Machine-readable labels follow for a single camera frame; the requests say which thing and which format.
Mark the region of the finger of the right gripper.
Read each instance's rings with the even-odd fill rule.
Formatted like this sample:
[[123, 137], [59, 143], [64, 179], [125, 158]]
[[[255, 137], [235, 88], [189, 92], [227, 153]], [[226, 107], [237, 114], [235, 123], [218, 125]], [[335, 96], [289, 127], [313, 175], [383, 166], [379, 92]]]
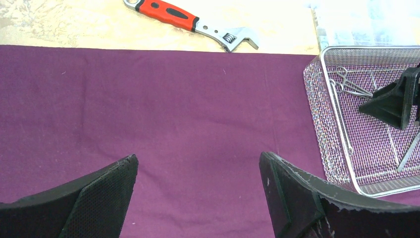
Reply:
[[396, 129], [409, 125], [412, 106], [416, 106], [415, 125], [420, 124], [420, 67], [409, 67], [399, 79], [376, 90], [373, 98], [360, 105], [360, 113], [372, 116]]

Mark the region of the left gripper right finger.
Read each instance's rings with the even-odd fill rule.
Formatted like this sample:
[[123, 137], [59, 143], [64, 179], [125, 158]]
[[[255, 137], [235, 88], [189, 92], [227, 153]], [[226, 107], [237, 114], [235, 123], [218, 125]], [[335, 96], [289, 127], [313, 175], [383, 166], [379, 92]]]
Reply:
[[417, 238], [420, 209], [363, 196], [295, 167], [272, 152], [259, 161], [277, 238]]

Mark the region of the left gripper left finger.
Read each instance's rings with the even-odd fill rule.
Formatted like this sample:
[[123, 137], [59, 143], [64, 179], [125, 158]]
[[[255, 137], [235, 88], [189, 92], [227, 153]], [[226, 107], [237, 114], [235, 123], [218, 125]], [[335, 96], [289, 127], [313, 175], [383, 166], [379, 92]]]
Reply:
[[117, 238], [138, 172], [132, 154], [52, 189], [0, 205], [2, 238]]

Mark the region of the steel scalpel handle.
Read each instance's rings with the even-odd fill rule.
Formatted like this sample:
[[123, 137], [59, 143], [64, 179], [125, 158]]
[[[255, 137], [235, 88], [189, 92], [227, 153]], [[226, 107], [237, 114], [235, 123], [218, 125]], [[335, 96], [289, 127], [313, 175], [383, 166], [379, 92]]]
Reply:
[[398, 168], [397, 168], [397, 172], [401, 172], [404, 169], [405, 164], [407, 163], [407, 161], [409, 160], [409, 158], [411, 157], [414, 149], [416, 148], [417, 144], [420, 141], [420, 133], [418, 132], [416, 134], [416, 136], [414, 137], [413, 141], [411, 142], [409, 148], [407, 149], [406, 153], [404, 154]]

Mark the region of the metal wire mesh tray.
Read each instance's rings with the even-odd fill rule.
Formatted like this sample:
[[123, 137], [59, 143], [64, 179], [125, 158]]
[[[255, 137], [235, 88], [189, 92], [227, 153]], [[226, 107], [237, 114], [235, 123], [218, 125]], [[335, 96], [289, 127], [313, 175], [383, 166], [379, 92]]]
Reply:
[[399, 173], [397, 168], [418, 132], [416, 106], [409, 125], [396, 129], [358, 107], [370, 99], [338, 93], [330, 80], [347, 78], [372, 94], [400, 78], [420, 62], [418, 46], [326, 47], [304, 70], [304, 82], [326, 178], [369, 197], [417, 190], [420, 187], [420, 142]]

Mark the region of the clear plastic compartment box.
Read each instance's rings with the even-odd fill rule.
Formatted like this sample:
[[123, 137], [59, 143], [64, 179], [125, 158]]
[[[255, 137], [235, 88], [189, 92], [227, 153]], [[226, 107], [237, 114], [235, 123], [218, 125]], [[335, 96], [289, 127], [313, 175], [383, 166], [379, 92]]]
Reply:
[[310, 9], [320, 50], [420, 43], [418, 0], [313, 0]]

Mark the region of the purple cloth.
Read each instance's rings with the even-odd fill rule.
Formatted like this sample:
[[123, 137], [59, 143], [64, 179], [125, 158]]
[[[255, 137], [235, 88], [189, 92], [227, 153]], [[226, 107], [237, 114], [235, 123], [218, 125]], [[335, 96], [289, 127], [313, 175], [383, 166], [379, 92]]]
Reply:
[[134, 154], [119, 238], [276, 238], [261, 153], [328, 181], [304, 82], [312, 60], [1, 46], [0, 203]]

